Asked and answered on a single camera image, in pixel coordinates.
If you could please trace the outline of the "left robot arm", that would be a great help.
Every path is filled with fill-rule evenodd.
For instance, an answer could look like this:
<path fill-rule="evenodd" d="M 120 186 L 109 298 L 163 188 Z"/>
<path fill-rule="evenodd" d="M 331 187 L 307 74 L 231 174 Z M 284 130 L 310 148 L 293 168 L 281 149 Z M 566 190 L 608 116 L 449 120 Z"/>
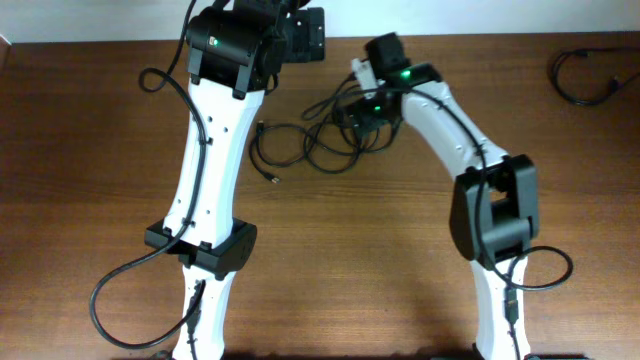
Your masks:
<path fill-rule="evenodd" d="M 219 359 L 232 281 L 257 237 L 232 214 L 248 131 L 283 64 L 324 59 L 325 14 L 305 1 L 217 1 L 187 21 L 184 41 L 187 143 L 170 210 L 145 242 L 182 264 L 187 321 L 172 358 Z"/>

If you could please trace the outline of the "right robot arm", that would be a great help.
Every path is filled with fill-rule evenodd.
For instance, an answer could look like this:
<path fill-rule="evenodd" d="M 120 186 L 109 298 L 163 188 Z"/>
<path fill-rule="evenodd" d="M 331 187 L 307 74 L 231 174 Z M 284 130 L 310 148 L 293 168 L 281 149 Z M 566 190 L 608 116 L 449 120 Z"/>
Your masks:
<path fill-rule="evenodd" d="M 528 359 L 522 300 L 532 242 L 539 233 L 537 172 L 526 155 L 512 156 L 462 110 L 430 64 L 414 64 L 389 33 L 351 62 L 360 97 L 348 105 L 351 123 L 367 132 L 399 120 L 431 147 L 453 180 L 449 228 L 469 262 L 478 308 L 476 359 Z"/>

